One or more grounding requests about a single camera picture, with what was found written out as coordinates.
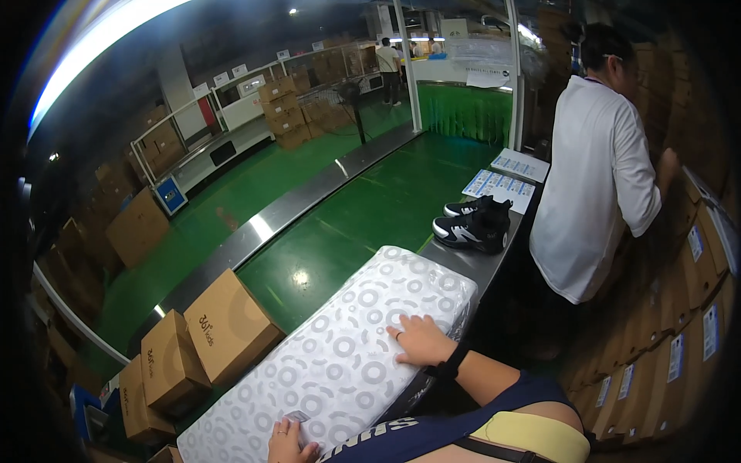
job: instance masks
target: ceiling light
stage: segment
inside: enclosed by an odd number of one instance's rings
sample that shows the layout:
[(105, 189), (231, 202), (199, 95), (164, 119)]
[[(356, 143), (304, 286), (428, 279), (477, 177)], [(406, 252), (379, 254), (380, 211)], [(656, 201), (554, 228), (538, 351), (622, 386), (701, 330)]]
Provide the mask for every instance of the ceiling light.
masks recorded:
[(121, 37), (155, 16), (190, 0), (130, 0), (100, 15), (67, 51), (41, 92), (29, 121), (30, 139), (51, 105), (83, 69)]

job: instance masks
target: black wrist strap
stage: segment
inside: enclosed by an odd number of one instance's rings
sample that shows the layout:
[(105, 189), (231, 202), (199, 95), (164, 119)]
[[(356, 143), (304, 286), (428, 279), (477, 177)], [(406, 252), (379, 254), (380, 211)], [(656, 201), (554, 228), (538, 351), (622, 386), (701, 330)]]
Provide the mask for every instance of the black wrist strap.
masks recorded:
[(436, 367), (425, 368), (425, 374), (438, 379), (451, 380), (453, 381), (458, 377), (458, 366), (461, 365), (463, 359), (471, 348), (468, 343), (461, 341), (458, 343), (458, 347), (453, 351), (451, 357), (446, 362), (440, 362)]

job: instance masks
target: blue machine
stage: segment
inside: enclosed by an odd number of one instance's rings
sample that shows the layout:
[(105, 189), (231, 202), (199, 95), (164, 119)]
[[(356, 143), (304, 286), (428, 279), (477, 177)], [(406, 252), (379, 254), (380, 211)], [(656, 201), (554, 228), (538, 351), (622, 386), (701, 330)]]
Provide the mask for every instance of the blue machine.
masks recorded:
[(170, 216), (187, 203), (187, 196), (180, 190), (180, 185), (172, 176), (158, 184), (155, 193), (165, 212)]

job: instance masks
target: black pants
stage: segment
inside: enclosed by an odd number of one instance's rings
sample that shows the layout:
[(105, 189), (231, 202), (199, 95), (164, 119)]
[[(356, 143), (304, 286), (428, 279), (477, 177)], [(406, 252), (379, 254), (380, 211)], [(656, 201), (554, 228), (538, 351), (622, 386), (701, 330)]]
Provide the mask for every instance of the black pants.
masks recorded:
[(399, 100), (399, 73), (381, 73), (383, 76), (383, 102), (391, 104)]

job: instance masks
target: black and white sneaker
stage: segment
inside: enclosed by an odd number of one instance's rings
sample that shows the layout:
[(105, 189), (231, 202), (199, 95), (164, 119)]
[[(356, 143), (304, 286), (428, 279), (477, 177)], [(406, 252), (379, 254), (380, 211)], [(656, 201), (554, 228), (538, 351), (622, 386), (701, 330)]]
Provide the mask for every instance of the black and white sneaker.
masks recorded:
[(510, 200), (496, 202), (494, 201), (493, 196), (482, 196), (473, 201), (447, 203), (442, 208), (442, 213), (444, 213), (446, 217), (457, 217), (470, 214), (479, 209), (505, 208), (508, 210), (510, 207), (512, 207), (512, 201)]
[(437, 241), (456, 249), (477, 249), (499, 254), (507, 246), (509, 207), (476, 210), (457, 217), (438, 217), (432, 221)]

